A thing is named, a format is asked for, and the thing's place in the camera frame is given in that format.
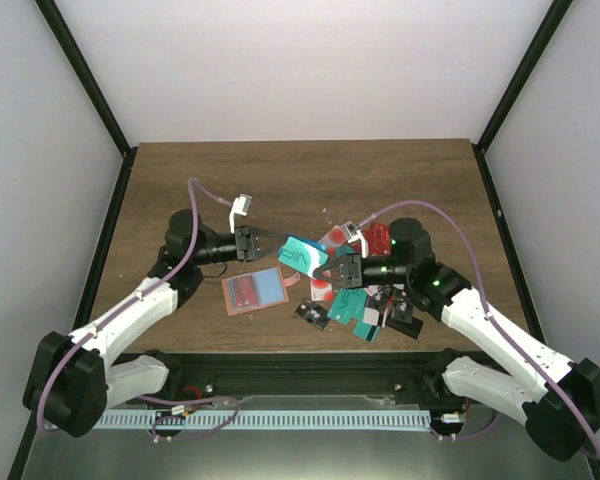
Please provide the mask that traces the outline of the teal VIP card small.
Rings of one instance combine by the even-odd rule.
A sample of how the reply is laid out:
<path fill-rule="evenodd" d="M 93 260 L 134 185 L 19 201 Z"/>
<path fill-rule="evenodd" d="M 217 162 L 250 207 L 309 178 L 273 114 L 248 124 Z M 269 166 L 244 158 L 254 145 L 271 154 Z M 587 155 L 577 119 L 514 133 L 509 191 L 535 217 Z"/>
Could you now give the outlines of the teal VIP card small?
<path fill-rule="evenodd" d="M 279 248 L 278 261 L 295 271 L 314 277 L 314 271 L 328 260 L 328 254 L 322 247 L 316 247 L 297 237 L 289 236 Z"/>

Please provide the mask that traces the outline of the red stripe card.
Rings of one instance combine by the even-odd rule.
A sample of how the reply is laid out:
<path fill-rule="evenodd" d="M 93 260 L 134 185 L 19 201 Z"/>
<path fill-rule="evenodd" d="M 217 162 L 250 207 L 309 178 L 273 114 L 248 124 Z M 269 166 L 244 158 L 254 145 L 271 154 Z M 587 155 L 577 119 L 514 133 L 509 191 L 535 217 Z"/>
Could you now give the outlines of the red stripe card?
<path fill-rule="evenodd" d="M 232 308 L 242 310 L 258 303 L 255 283 L 251 275 L 232 277 L 228 280 Z"/>

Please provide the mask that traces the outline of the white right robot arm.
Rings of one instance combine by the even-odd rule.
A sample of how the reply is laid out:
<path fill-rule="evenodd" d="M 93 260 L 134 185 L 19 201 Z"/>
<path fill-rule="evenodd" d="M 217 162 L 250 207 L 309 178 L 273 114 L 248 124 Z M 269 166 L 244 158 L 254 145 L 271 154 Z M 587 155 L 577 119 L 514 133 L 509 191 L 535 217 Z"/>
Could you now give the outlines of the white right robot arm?
<path fill-rule="evenodd" d="M 492 369 L 467 356 L 451 360 L 425 376 L 431 400 L 445 403 L 455 395 L 476 400 L 517 421 L 556 460 L 578 453 L 599 459 L 600 367 L 551 349 L 492 307 L 480 282 L 435 258 L 420 221 L 393 221 L 389 244 L 383 256 L 331 258 L 319 251 L 309 272 L 322 279 L 339 269 L 329 281 L 340 289 L 400 285 L 408 304 L 468 338 L 498 364 Z"/>

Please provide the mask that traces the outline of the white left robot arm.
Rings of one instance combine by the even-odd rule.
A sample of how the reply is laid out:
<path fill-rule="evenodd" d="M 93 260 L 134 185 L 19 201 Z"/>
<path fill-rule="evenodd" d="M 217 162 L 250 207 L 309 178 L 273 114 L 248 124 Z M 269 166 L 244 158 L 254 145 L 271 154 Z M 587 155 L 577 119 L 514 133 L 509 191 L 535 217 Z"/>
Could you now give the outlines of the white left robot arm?
<path fill-rule="evenodd" d="M 83 327 L 40 341 L 23 395 L 38 430 L 80 437 L 106 410 L 130 400 L 176 402 L 185 382 L 177 360 L 159 350 L 125 363 L 120 355 L 195 294 L 202 266 L 257 261 L 286 241 L 284 234 L 253 226 L 217 233 L 191 209 L 173 214 L 156 263 L 132 293 Z"/>

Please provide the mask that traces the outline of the white red circle card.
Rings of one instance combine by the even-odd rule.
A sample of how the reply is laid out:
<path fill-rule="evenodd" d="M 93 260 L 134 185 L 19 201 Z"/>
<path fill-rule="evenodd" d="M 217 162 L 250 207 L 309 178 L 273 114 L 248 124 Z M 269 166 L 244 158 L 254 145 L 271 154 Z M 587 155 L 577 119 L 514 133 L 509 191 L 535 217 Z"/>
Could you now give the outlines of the white red circle card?
<path fill-rule="evenodd" d="M 334 298 L 334 291 L 332 285 L 324 280 L 311 279 L 310 280 L 310 298 L 312 301 L 332 301 Z"/>

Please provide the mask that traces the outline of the teal card large right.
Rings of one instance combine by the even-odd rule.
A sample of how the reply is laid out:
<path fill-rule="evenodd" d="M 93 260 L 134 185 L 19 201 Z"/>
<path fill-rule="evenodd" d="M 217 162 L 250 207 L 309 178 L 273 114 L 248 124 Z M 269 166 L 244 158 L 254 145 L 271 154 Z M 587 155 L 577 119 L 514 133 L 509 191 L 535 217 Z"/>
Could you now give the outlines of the teal card large right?
<path fill-rule="evenodd" d="M 353 334 L 373 343 L 378 335 L 379 327 L 364 322 L 367 298 L 368 294 L 364 289 L 341 289 L 328 310 L 328 317 L 342 325 L 354 321 Z"/>

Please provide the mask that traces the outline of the black VIP card lower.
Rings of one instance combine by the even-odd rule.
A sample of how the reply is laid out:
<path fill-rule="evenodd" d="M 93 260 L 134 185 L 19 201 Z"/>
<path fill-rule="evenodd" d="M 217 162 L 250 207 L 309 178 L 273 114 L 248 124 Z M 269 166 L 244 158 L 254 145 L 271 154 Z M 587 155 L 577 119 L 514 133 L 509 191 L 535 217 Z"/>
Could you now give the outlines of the black VIP card lower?
<path fill-rule="evenodd" d="M 328 310 L 310 299 L 304 299 L 296 308 L 295 314 L 319 330 L 324 330 L 330 322 Z"/>

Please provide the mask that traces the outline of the black vip card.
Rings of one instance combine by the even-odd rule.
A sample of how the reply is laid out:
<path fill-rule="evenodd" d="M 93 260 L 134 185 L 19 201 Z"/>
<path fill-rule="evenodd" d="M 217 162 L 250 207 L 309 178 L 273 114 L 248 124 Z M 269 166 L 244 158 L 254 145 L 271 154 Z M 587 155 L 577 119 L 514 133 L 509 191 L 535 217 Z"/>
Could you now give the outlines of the black vip card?
<path fill-rule="evenodd" d="M 324 330 L 330 322 L 328 310 L 310 299 L 304 299 L 296 308 L 295 314 L 319 330 Z"/>
<path fill-rule="evenodd" d="M 413 321 L 413 306 L 407 299 L 395 299 L 392 301 L 389 319 L 392 322 L 410 324 Z"/>

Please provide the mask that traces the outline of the red VIP card behind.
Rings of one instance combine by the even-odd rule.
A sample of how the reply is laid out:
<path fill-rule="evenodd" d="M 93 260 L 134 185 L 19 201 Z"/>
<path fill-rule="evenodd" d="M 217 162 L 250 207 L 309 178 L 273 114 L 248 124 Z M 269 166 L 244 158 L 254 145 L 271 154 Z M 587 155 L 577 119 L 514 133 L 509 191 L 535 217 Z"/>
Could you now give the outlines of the red VIP card behind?
<path fill-rule="evenodd" d="M 389 255 L 391 252 L 391 240 L 389 237 L 389 228 L 386 224 L 370 222 L 362 230 L 366 241 L 369 255 Z"/>

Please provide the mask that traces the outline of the black VIP card right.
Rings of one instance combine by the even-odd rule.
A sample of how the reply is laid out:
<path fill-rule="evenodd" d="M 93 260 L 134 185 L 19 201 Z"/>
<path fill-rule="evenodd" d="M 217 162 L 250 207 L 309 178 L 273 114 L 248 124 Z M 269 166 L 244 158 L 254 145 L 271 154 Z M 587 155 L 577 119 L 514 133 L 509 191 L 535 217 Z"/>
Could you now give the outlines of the black VIP card right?
<path fill-rule="evenodd" d="M 413 306 L 407 299 L 395 299 L 392 301 L 389 319 L 392 322 L 410 324 L 413 321 Z"/>

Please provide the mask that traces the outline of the black card right bottom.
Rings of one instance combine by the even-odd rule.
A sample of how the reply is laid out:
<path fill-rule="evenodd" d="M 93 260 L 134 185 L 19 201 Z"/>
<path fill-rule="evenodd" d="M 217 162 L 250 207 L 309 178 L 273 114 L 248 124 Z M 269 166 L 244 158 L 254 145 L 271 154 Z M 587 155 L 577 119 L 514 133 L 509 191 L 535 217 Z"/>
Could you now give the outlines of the black card right bottom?
<path fill-rule="evenodd" d="M 416 317 L 411 317 L 409 320 L 389 318 L 386 320 L 385 325 L 413 340 L 417 340 L 421 334 L 424 322 Z"/>

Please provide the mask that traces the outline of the grey metal tray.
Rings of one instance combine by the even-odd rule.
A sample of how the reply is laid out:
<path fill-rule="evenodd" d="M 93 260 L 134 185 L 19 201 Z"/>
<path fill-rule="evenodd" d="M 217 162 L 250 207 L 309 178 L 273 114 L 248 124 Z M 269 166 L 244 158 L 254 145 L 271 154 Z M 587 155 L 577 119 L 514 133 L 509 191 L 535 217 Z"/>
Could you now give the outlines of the grey metal tray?
<path fill-rule="evenodd" d="M 155 444 L 143 431 L 99 430 L 34 443 L 26 479 L 589 479 L 587 460 L 551 459 L 503 418 L 468 441 L 429 433 L 222 431 Z"/>

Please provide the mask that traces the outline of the black aluminium frame rail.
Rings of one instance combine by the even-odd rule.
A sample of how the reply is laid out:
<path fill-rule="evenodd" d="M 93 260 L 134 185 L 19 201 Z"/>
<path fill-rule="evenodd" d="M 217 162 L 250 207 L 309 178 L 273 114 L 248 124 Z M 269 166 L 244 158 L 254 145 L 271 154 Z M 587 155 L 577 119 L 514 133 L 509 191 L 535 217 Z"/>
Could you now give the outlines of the black aluminium frame rail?
<path fill-rule="evenodd" d="M 544 334 L 541 330 L 539 319 L 531 300 L 530 291 L 511 238 L 508 225 L 502 213 L 501 203 L 496 187 L 493 183 L 491 172 L 487 165 L 486 149 L 482 140 L 476 145 L 471 143 L 473 155 L 477 168 L 483 182 L 484 189 L 495 218 L 500 239 L 503 244 L 505 256 L 509 263 L 512 278 L 521 302 L 522 310 L 526 318 L 527 327 L 532 338 L 544 344 Z M 101 282 L 106 258 L 109 255 L 110 245 L 114 230 L 118 223 L 119 214 L 123 200 L 126 195 L 132 169 L 137 156 L 138 146 L 119 149 L 122 155 L 122 163 L 114 192 L 105 217 L 105 223 L 98 240 L 96 252 L 91 264 L 86 285 L 80 300 L 74 327 L 83 327 L 87 324 L 87 315 L 92 312 L 96 299 L 96 291 Z M 61 360 L 62 355 L 69 351 L 68 336 L 51 332 L 41 341 L 42 347 L 38 347 L 34 365 L 32 367 L 33 383 L 27 381 L 27 387 L 23 397 L 25 408 L 29 409 L 31 418 L 16 457 L 12 464 L 7 479 L 24 479 L 26 466 L 31 458 L 34 444 L 34 427 L 37 430 L 35 417 L 37 397 L 43 390 L 43 380 L 52 373 L 52 367 Z M 442 411 L 449 410 L 451 406 L 460 402 L 460 396 L 451 394 L 448 387 L 434 387 L 428 384 L 427 379 L 433 381 L 435 375 L 440 377 L 443 361 L 463 359 L 464 356 L 471 360 L 485 360 L 486 365 L 478 366 L 495 367 L 495 353 L 460 352 L 451 348 L 441 351 L 412 352 L 412 353 L 226 353 L 226 354 L 164 354 L 158 350 L 148 351 L 147 355 L 155 360 L 168 360 L 174 363 L 176 380 L 167 380 L 166 393 L 149 394 L 167 395 L 184 393 L 185 390 L 175 390 L 176 387 L 184 388 L 191 383 L 185 380 L 215 380 L 211 382 L 211 392 L 216 392 L 218 387 L 227 387 L 234 396 L 274 396 L 302 397 L 315 395 L 319 397 L 335 397 L 337 395 L 369 396 L 389 393 L 389 380 L 398 381 L 401 387 L 395 387 L 397 393 L 393 394 L 394 400 L 400 404 L 415 404 L 423 410 Z M 76 353 L 78 366 L 81 368 L 80 357 L 85 354 Z M 79 377 L 85 381 L 99 380 L 96 375 L 104 373 L 103 369 L 96 368 L 95 354 L 86 354 L 85 368 L 93 369 L 87 371 L 78 368 Z M 582 360 L 575 364 L 575 380 L 571 384 L 563 386 L 565 394 L 568 394 L 576 406 L 583 407 L 581 411 L 584 418 L 594 432 L 600 429 L 600 368 L 592 370 L 591 361 Z M 96 400 L 96 393 L 104 389 L 104 383 L 99 382 L 93 388 L 87 385 L 85 388 L 77 384 L 67 387 L 69 393 L 85 393 L 86 400 L 80 400 L 73 411 L 79 411 L 78 407 L 87 406 L 86 401 Z"/>

